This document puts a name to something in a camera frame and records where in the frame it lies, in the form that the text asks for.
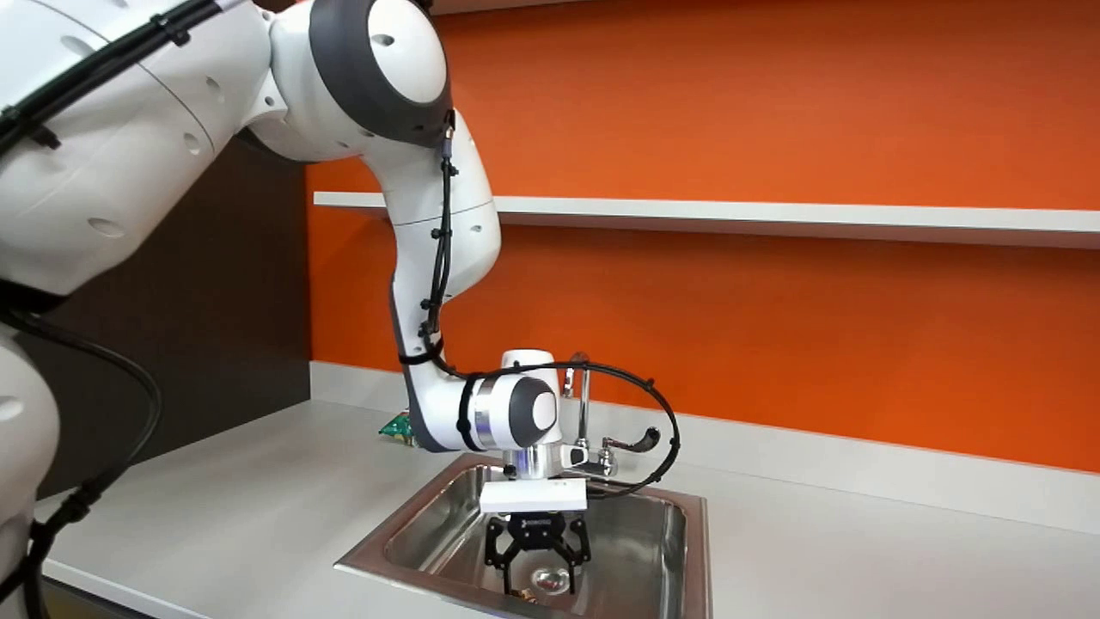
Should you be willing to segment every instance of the white shelf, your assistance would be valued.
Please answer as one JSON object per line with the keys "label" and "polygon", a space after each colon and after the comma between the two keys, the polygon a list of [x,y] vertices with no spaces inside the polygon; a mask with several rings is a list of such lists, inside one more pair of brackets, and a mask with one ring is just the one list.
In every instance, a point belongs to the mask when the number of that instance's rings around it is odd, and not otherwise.
{"label": "white shelf", "polygon": [[[1100,210],[494,197],[504,222],[1100,249]],[[382,192],[314,205],[385,210]]]}

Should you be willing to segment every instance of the cable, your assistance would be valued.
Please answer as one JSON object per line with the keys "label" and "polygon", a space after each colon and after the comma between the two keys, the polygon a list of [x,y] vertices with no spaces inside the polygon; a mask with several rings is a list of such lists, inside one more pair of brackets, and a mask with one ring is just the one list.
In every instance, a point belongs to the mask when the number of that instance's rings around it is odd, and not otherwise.
{"label": "cable", "polygon": [[63,140],[46,128],[56,114],[101,90],[114,75],[126,72],[152,52],[171,45],[185,45],[188,32],[223,6],[216,0],[185,0],[166,15],[153,15],[148,23],[126,32],[122,38],[96,49],[94,56],[67,67],[63,75],[48,80],[20,104],[3,108],[0,114],[0,159],[20,146],[25,138],[59,148]]}
{"label": "cable", "polygon": [[137,459],[144,455],[144,447],[152,445],[157,422],[162,422],[162,409],[166,409],[166,394],[157,388],[157,383],[129,358],[102,346],[102,345],[94,345],[94,339],[83,339],[63,326],[52,326],[31,312],[20,312],[20,311],[9,311],[9,306],[0,306],[0,325],[20,331],[20,335],[31,335],[38,339],[52,339],[52,345],[63,345],[63,346],[71,346],[85,358],[96,358],[116,373],[122,373],[148,398],[144,407],[144,422],[142,422],[142,433],[135,441],[135,447],[116,459],[114,465],[107,465],[102,471],[96,471],[94,479],[78,483],[71,494],[63,498],[63,506],[46,519],[46,522],[34,522],[31,527],[31,551],[26,558],[18,563],[14,573],[8,573],[0,581],[0,601],[25,584],[25,600],[26,600],[26,612],[31,619],[46,616],[46,601],[42,601],[42,561],[48,558],[56,538],[67,527],[67,522],[78,522],[83,516],[88,516],[88,510],[101,502],[101,494],[129,468],[137,465]]}
{"label": "cable", "polygon": [[456,409],[456,429],[460,436],[470,445],[468,436],[468,394],[473,388],[473,383],[486,383],[486,380],[503,380],[503,376],[527,376],[527,373],[538,373],[538,368],[553,368],[553,373],[564,373],[564,368],[577,368],[577,373],[599,373],[599,376],[612,376],[627,384],[636,384],[640,392],[647,392],[666,416],[671,422],[671,447],[666,447],[666,459],[641,479],[641,483],[601,483],[607,487],[614,487],[614,494],[629,494],[629,492],[640,492],[653,483],[661,483],[672,465],[676,465],[676,455],[682,455],[682,422],[676,422],[676,412],[672,407],[663,398],[663,392],[627,373],[627,368],[614,368],[614,363],[599,363],[599,361],[584,361],[584,358],[575,358],[575,361],[547,361],[547,363],[515,363],[515,368],[494,368],[494,373],[456,373],[448,358],[442,358],[442,338],[441,338],[441,312],[442,312],[442,296],[448,296],[448,283],[451,283],[451,236],[454,236],[454,226],[451,226],[451,178],[456,177],[454,167],[454,111],[448,116],[448,133],[442,133],[442,146],[441,146],[441,177],[442,177],[442,198],[441,198],[441,226],[433,231],[437,236],[437,256],[433,256],[433,283],[431,283],[431,296],[423,300],[423,311],[426,311],[426,321],[420,325],[420,339],[423,339],[423,358],[415,361],[431,361],[437,363],[441,373],[454,376],[454,380],[465,380],[465,398],[460,398],[460,409]]}

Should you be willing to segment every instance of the sink basin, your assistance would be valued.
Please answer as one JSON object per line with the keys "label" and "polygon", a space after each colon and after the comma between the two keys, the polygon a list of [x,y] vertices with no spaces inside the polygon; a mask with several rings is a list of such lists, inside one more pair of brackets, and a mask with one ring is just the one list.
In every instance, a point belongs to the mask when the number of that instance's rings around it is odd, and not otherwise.
{"label": "sink basin", "polygon": [[515,596],[504,596],[503,570],[486,563],[490,516],[478,510],[494,468],[478,455],[456,459],[339,563],[490,616],[711,616],[703,498],[661,487],[588,487],[591,561],[577,566],[575,592],[556,555],[527,551],[511,561]]}

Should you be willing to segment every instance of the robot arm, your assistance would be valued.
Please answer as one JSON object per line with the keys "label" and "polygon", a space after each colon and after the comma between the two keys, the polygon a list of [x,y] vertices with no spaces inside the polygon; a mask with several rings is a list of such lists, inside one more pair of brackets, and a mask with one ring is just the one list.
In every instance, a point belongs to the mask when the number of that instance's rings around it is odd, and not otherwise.
{"label": "robot arm", "polygon": [[[481,154],[451,108],[448,62],[409,0],[315,0],[277,15],[276,84],[290,114],[252,130],[277,154],[357,154],[382,182],[394,231],[391,312],[415,445],[518,451],[556,436],[556,376],[456,380],[437,335],[441,306],[481,283],[497,212]],[[511,352],[510,361],[549,361]]]}

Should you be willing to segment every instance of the countertop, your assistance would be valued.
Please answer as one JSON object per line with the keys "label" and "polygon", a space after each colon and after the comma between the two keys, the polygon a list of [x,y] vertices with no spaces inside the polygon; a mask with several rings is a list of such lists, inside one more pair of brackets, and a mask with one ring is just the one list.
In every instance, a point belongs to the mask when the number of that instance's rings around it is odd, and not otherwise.
{"label": "countertop", "polygon": [[[385,445],[389,416],[302,401],[144,461],[63,532],[46,570],[148,616],[481,616],[338,566],[451,465]],[[686,422],[685,455],[714,428]],[[1100,616],[1093,532],[737,475],[707,459],[685,459],[663,485],[707,498],[718,619]]]}

